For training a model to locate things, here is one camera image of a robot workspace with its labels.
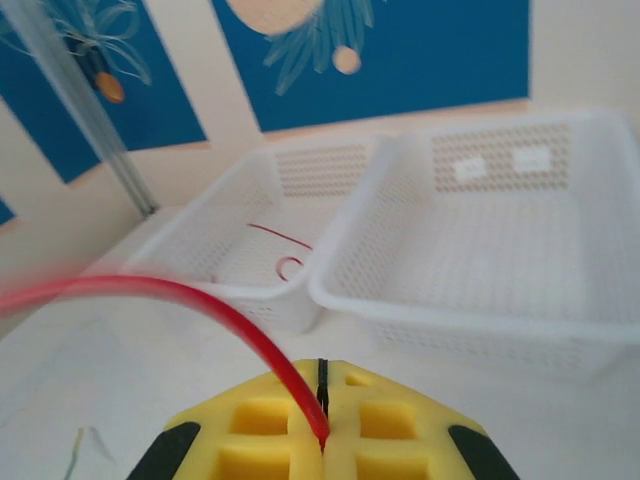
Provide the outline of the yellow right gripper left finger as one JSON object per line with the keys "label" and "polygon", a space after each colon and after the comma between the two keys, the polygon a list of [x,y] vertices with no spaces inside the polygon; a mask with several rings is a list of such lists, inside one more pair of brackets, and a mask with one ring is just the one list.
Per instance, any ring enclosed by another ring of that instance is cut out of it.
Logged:
{"label": "yellow right gripper left finger", "polygon": [[130,479],[322,479],[323,455],[273,373],[176,414]]}

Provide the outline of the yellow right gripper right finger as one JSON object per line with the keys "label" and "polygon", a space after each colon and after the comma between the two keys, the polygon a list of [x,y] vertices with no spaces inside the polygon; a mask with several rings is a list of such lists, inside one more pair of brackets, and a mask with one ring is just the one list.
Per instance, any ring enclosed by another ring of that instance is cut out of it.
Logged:
{"label": "yellow right gripper right finger", "polygon": [[320,361],[326,479],[514,479],[476,421],[346,361]]}

